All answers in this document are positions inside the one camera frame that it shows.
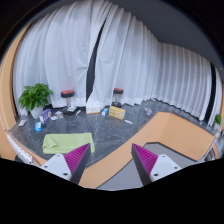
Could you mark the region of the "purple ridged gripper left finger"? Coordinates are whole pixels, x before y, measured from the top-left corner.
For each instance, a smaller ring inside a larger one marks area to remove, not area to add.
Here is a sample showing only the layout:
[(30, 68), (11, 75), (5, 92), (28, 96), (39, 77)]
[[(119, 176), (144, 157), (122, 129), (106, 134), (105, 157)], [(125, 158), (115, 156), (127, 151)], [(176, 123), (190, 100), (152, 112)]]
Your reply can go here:
[(67, 154), (55, 154), (41, 168), (74, 184), (79, 184), (90, 155), (90, 144), (85, 144)]

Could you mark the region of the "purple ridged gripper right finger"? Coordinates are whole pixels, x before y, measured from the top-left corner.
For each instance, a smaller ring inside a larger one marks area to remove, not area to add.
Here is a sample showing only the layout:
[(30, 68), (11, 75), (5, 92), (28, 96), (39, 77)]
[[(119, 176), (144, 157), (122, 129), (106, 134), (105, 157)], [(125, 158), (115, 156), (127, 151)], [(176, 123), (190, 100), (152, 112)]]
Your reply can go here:
[(181, 170), (166, 154), (156, 155), (137, 144), (132, 144), (131, 154), (143, 185)]

